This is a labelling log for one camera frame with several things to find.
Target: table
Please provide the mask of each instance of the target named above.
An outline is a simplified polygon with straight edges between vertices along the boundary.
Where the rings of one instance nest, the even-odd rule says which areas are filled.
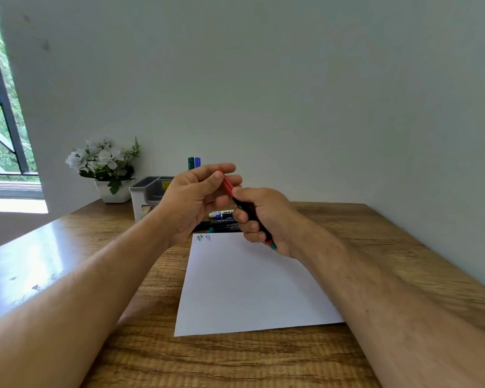
[[[295,203],[381,265],[485,331],[485,287],[363,204]],[[0,315],[133,224],[131,203],[97,201],[0,247]],[[191,237],[162,254],[85,387],[379,387],[346,324],[174,338]]]

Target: person's left hand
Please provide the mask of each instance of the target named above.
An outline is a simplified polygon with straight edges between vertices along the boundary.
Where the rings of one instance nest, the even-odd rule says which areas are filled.
[[[233,163],[207,164],[174,177],[160,204],[148,215],[162,221],[168,247],[183,241],[205,214],[233,204],[220,186],[223,174],[234,171]],[[227,177],[233,186],[243,182],[239,175]]]

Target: person's right arm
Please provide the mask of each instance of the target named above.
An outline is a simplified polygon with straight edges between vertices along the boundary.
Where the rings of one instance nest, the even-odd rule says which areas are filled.
[[[273,189],[234,188],[252,202],[280,254],[298,259],[337,307],[385,388],[485,387],[485,333],[437,306]],[[237,209],[245,237],[263,242]]]

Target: wood grain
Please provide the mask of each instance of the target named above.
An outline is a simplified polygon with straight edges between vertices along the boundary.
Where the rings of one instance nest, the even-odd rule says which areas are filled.
[[[485,331],[485,287],[371,208],[295,205]],[[0,315],[72,270],[132,223],[130,203],[95,202],[0,247]],[[380,386],[346,324],[174,338],[190,244],[191,237],[156,262],[83,386]]]

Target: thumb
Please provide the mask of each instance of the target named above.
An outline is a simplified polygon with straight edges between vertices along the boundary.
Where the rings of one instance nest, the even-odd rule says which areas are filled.
[[[261,188],[234,188],[232,190],[233,196],[240,200],[246,201],[248,203],[255,203],[259,198]]]
[[[198,182],[198,190],[203,195],[203,197],[205,197],[218,190],[222,182],[223,173],[221,173],[220,171],[216,171],[213,172],[213,174],[207,179]]]

